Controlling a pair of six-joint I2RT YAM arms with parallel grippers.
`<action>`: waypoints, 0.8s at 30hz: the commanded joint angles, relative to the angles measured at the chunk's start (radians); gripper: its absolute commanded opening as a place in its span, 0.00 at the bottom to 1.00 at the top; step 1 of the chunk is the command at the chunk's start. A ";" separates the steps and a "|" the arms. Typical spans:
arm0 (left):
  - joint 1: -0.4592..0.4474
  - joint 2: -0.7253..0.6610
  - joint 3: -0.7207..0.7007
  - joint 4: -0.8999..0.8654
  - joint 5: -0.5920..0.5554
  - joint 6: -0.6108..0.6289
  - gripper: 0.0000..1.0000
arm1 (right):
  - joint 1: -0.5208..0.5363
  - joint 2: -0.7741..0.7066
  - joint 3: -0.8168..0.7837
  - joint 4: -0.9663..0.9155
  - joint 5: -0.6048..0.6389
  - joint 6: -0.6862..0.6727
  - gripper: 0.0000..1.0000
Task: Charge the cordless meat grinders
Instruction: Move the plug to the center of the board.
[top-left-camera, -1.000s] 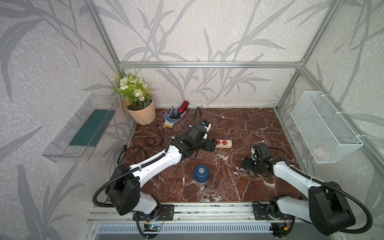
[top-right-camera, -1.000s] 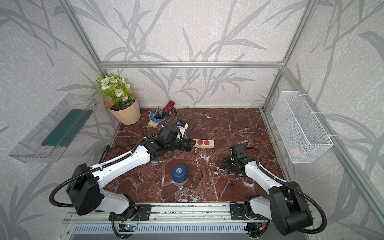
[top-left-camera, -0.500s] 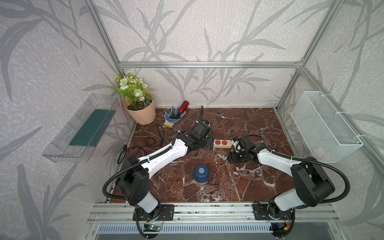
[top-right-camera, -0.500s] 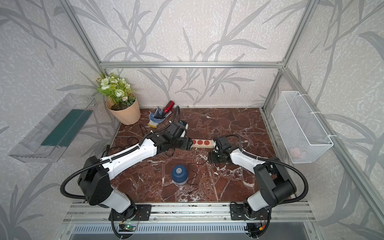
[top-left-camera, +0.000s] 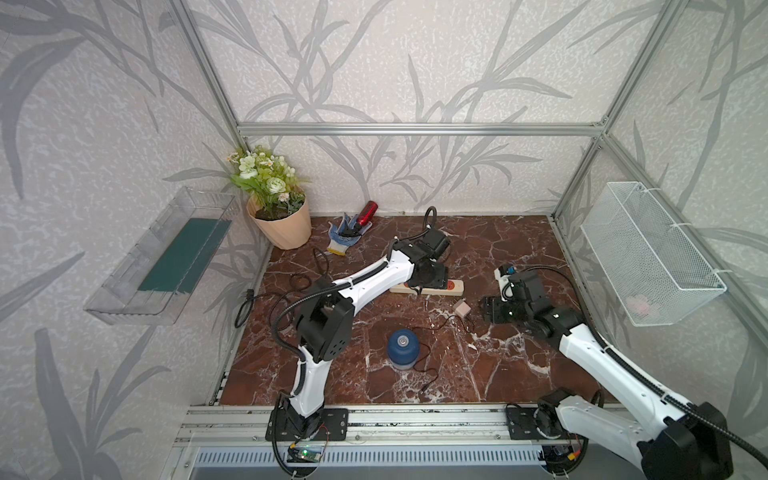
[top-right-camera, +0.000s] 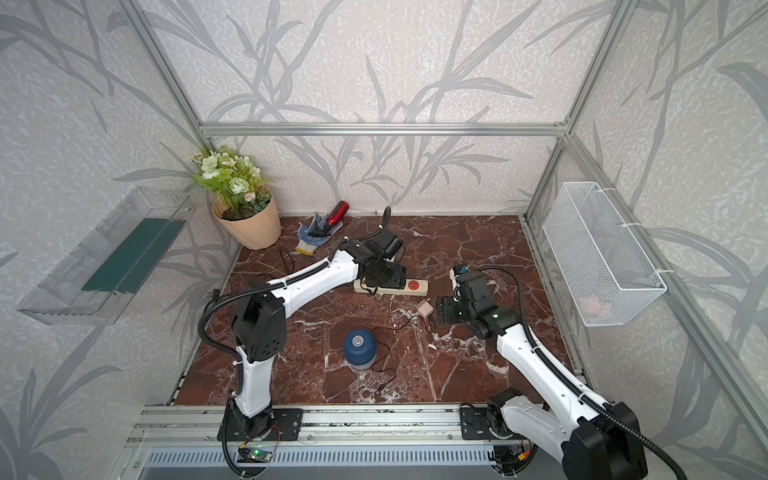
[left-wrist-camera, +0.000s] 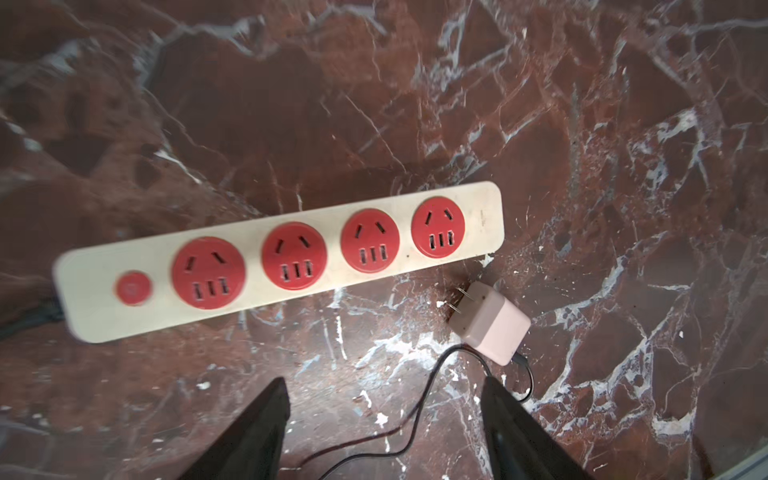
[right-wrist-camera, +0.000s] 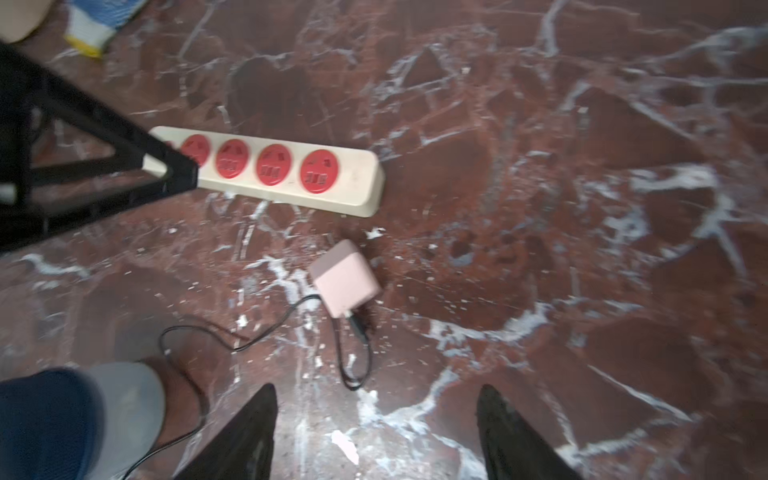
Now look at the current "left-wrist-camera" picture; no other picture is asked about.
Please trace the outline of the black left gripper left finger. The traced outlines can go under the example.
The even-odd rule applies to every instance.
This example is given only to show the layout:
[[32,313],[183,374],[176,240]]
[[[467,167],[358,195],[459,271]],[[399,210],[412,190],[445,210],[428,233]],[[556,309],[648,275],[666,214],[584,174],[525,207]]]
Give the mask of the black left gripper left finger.
[[290,401],[278,377],[246,407],[181,475],[183,479],[275,479]]

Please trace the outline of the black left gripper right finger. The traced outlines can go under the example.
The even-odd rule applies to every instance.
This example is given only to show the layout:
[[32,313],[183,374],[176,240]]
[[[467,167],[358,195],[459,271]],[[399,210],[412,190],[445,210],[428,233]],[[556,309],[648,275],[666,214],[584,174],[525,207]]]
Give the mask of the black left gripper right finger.
[[493,377],[484,382],[481,412],[494,479],[590,477]]

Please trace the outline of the pink charger adapter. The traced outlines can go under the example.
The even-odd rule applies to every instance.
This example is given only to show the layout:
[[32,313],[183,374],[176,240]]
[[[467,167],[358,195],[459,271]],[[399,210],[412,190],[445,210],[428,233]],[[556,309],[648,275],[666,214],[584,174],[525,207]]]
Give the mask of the pink charger adapter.
[[530,318],[492,286],[475,281],[448,302],[448,325],[463,343],[500,366],[508,365],[531,327]]

